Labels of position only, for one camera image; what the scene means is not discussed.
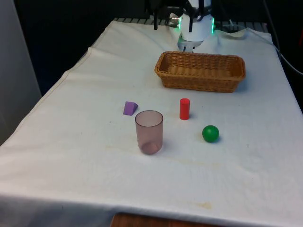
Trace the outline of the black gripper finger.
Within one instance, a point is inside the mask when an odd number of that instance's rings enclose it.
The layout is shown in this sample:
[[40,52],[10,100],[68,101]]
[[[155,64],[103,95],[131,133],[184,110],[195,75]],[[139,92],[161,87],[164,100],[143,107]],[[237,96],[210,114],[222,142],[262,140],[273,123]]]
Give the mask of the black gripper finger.
[[158,17],[160,10],[166,6],[165,0],[145,0],[144,10],[150,16],[153,16],[154,30],[158,29]]
[[192,32],[193,23],[200,21],[204,16],[204,1],[203,0],[187,0],[184,5],[184,10],[189,16],[189,32]]

